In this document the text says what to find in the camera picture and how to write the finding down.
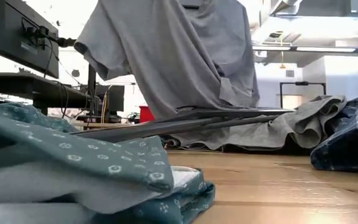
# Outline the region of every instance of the ceiling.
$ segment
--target ceiling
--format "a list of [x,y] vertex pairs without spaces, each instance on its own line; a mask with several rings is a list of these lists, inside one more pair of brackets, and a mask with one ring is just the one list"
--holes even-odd
[[[247,9],[254,44],[358,47],[358,14],[351,13],[346,7],[346,2],[352,0],[303,0],[296,15],[277,17],[269,16],[269,12],[271,5],[278,0],[238,1]],[[277,31],[283,32],[281,38],[269,37]],[[256,57],[255,60],[264,64],[297,63],[299,67],[304,67],[324,55],[358,56],[344,53],[267,52],[266,57]]]

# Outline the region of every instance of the ceiling light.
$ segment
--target ceiling light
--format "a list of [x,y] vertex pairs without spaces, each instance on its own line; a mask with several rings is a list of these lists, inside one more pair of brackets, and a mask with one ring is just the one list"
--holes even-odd
[[353,48],[339,48],[339,47],[298,47],[297,51],[304,52],[353,52]]
[[291,47],[283,47],[283,46],[253,46],[254,50],[290,50]]

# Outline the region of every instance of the teal patterned fabric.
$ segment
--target teal patterned fabric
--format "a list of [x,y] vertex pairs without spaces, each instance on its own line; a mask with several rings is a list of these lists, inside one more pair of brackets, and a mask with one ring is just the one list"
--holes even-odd
[[214,185],[204,181],[202,172],[173,191],[172,168],[159,137],[113,144],[69,134],[73,131],[77,130],[64,119],[46,117],[33,106],[0,104],[0,167],[54,162],[84,175],[143,185],[166,195],[115,214],[96,211],[97,223],[190,223],[211,206]]

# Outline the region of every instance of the white cloth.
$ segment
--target white cloth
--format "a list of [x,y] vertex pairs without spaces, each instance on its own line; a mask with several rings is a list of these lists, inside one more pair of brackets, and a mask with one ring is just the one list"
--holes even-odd
[[99,0],[75,49],[107,80],[133,73],[156,118],[259,100],[246,9],[236,0]]

